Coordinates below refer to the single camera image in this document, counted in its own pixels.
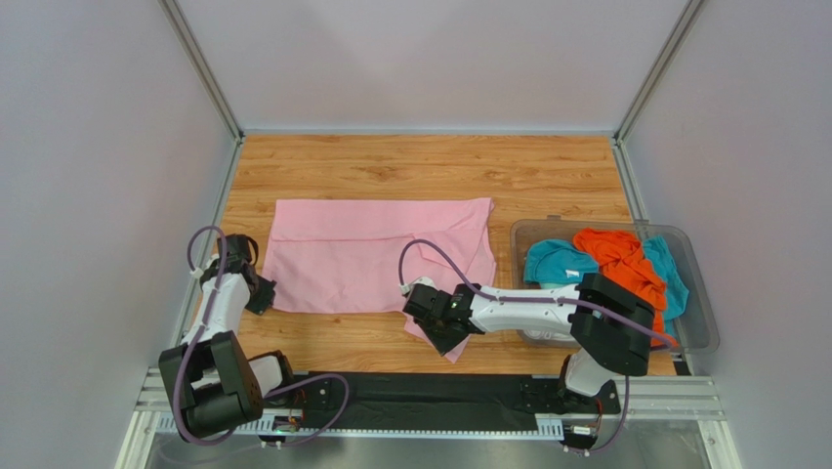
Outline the pink t shirt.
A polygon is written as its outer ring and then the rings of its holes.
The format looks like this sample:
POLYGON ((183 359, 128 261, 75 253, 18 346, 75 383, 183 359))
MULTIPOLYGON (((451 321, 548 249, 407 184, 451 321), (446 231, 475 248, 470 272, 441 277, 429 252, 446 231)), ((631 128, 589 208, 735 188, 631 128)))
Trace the pink t shirt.
POLYGON ((489 197, 469 200, 276 202, 261 275, 276 310, 294 314, 401 312, 400 286, 428 277, 452 291, 465 275, 493 284, 489 197))

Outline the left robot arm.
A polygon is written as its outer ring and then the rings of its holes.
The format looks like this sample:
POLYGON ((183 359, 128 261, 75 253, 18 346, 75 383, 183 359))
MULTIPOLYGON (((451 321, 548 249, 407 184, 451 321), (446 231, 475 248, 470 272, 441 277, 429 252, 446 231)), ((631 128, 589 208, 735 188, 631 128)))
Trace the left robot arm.
POLYGON ((266 395, 295 381, 279 351, 247 359, 237 338, 244 312, 271 307, 275 283, 257 273, 257 242, 246 234, 217 239, 218 253, 205 268, 193 267, 202 298, 195 321, 180 344, 158 359, 177 430, 201 446, 226 439, 259 420, 266 395))

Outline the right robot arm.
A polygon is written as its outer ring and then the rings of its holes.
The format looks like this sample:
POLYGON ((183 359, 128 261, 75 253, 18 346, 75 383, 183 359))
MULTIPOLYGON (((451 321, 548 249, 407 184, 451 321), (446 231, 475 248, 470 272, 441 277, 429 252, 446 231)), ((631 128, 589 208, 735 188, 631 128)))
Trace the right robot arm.
POLYGON ((655 312, 601 274, 554 289, 506 290, 463 282, 452 292, 420 277, 400 288, 403 310, 442 355, 473 334, 503 330, 555 333, 577 346, 562 365, 552 413, 597 410, 612 379, 647 374, 655 312))

